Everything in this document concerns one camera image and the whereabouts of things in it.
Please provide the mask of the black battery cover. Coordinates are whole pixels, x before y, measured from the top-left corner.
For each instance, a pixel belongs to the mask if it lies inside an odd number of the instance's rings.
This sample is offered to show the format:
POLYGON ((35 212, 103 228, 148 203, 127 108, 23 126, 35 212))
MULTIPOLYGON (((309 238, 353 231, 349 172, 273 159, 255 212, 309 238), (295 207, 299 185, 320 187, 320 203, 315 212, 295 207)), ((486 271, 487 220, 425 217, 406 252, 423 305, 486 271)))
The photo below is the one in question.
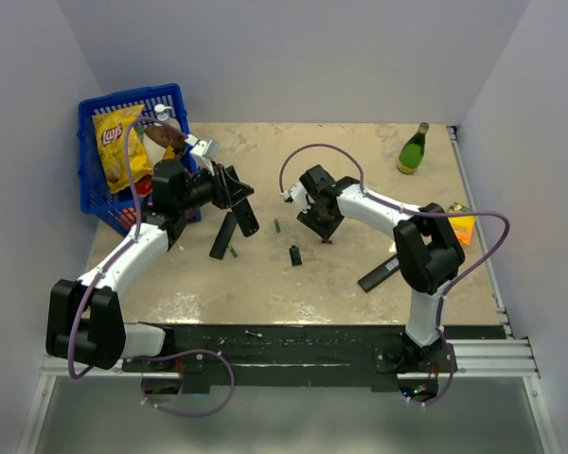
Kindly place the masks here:
POLYGON ((300 266, 302 264, 300 250, 297 246, 292 245, 289 249, 289 254, 290 254, 291 263, 294 267, 300 266))

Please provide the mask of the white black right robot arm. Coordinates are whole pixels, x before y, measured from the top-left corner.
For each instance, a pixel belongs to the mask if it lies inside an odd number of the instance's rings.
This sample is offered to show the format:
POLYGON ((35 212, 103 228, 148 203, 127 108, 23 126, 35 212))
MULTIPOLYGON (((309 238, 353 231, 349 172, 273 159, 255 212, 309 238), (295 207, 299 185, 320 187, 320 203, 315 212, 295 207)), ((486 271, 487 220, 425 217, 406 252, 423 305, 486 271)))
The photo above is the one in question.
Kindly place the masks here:
POLYGON ((442 207, 404 206, 365 188, 349 176, 334 180, 321 166, 304 172, 282 193, 300 209, 297 219, 324 240, 346 218, 371 227, 394 240, 399 271, 411 288, 411 308, 402 349, 405 365, 425 371, 436 360, 433 344, 440 339, 441 299, 457 277, 465 253, 442 207))

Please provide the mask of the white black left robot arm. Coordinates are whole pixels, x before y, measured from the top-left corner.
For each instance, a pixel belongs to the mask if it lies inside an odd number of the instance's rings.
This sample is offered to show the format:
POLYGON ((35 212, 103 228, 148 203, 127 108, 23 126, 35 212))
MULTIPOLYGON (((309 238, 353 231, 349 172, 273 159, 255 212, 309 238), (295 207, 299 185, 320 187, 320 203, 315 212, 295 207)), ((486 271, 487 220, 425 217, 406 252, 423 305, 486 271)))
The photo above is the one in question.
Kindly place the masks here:
POLYGON ((238 179, 233 166, 212 163, 190 176, 183 164, 158 163, 152 192, 141 205, 141 222, 92 270, 51 289, 45 351, 70 365, 108 370, 125 358, 144 358, 156 371, 170 369, 177 348, 165 329, 125 323, 120 303, 145 270, 169 251, 187 225, 187 213, 205 204, 233 215, 244 236, 258 230, 248 201, 254 188, 238 179))

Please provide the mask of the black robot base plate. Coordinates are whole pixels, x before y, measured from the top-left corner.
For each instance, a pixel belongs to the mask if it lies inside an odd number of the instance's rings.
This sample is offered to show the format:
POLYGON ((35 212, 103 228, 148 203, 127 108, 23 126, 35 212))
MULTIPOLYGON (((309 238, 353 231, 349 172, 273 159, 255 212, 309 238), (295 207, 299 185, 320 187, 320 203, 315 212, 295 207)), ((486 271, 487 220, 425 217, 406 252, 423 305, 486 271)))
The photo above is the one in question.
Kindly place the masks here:
POLYGON ((403 327, 388 324, 168 324, 158 360, 131 359, 131 371, 181 372, 184 393, 213 386, 355 387, 396 392, 402 373, 456 371, 451 345, 420 352, 403 327), (232 363, 297 364, 358 361, 358 372, 235 373, 232 363))

